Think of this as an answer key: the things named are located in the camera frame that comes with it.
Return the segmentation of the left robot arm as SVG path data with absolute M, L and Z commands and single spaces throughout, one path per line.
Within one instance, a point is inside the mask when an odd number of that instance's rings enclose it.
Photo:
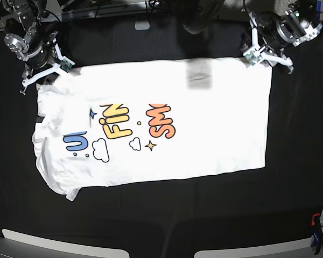
M 323 28 L 312 1 L 289 3 L 282 16 L 271 11 L 250 11 L 245 1 L 243 11 L 249 17 L 251 37 L 242 43 L 242 53 L 251 66 L 282 65 L 292 74 L 293 61 L 285 55 L 285 48 L 315 39 Z

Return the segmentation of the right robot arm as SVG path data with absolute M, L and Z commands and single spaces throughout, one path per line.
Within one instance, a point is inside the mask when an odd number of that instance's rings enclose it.
M 50 74 L 66 75 L 75 63 L 61 53 L 58 31 L 43 31 L 42 22 L 54 13 L 46 1 L 0 1 L 4 43 L 17 59 L 24 62 L 22 90 Z

